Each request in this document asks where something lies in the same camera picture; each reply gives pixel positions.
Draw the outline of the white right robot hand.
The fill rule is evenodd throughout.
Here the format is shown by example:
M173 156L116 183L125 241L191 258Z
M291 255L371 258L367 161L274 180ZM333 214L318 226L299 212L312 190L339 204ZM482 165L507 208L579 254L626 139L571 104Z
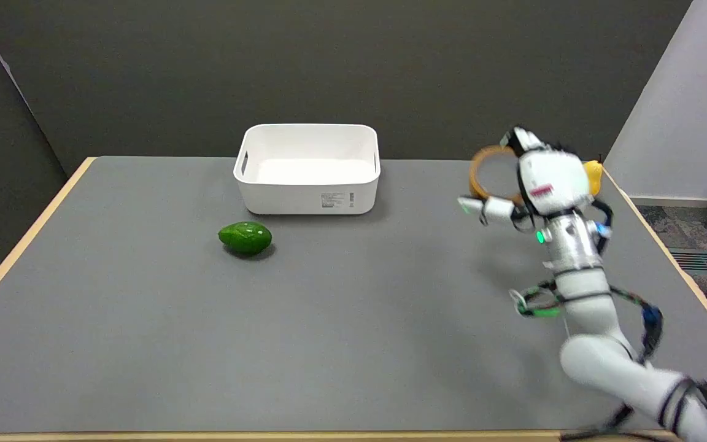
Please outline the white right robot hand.
M485 161L498 155L516 158L519 192L509 198L487 191L479 181ZM562 145L539 139L532 131L514 126L497 145L488 145L471 160L468 171L469 194L457 198L466 214L479 216L484 225L511 224L521 229L539 217L551 219L575 209L583 209L595 199L584 164L577 154Z

